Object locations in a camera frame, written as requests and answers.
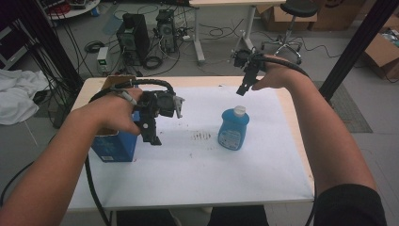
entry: person's right arm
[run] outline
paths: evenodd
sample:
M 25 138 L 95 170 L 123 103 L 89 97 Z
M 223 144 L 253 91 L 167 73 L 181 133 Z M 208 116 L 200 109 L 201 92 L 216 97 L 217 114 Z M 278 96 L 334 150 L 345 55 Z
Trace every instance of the person's right arm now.
M 343 184 L 376 190 L 358 145 L 310 78 L 276 64 L 266 68 L 266 76 L 252 89 L 286 88 L 291 93 L 317 192 Z

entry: blue box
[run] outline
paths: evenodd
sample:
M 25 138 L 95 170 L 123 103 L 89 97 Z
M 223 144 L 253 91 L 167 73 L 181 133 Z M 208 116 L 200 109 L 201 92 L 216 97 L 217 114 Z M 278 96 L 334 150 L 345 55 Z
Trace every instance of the blue box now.
M 103 88 L 106 89 L 113 84 L 136 80 L 135 76 L 108 76 Z M 133 121 L 139 121 L 138 112 L 132 114 Z M 101 129 L 91 144 L 94 152 L 103 162 L 132 162 L 135 153 L 137 136 L 110 129 Z

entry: person's leg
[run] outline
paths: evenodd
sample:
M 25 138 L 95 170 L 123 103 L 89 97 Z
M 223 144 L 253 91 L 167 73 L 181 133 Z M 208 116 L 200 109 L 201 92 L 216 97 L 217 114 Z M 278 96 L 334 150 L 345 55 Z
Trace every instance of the person's leg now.
M 117 211 L 118 226 L 177 226 L 168 209 Z
M 268 226 L 263 205 L 214 207 L 208 226 Z

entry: forearm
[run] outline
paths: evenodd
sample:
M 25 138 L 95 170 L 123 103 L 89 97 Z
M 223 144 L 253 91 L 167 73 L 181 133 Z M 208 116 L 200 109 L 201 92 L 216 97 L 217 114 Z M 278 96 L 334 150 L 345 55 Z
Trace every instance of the forearm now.
M 375 181 L 358 145 L 312 81 L 295 74 L 287 89 L 293 97 L 318 192 L 340 184 L 375 189 Z
M 98 129 L 95 117 L 73 111 L 6 201 L 0 225 L 58 225 Z

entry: office chair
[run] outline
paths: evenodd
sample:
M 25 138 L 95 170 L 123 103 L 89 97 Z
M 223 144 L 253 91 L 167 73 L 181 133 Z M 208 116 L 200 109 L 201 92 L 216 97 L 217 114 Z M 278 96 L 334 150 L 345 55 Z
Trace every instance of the office chair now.
M 311 17 L 316 14 L 318 7 L 315 3 L 310 0 L 287 0 L 284 4 L 280 5 L 281 9 L 286 13 L 293 15 L 293 19 L 290 22 L 288 30 L 285 32 L 285 37 L 278 35 L 276 40 L 267 40 L 262 41 L 262 49 L 264 49 L 265 44 L 277 44 L 279 45 L 279 49 L 274 53 L 276 56 L 283 48 L 287 48 L 291 52 L 296 55 L 296 64 L 302 63 L 301 55 L 299 54 L 299 50 L 302 47 L 301 42 L 296 41 L 288 41 L 291 36 L 291 32 L 293 31 L 295 18 L 296 17 Z

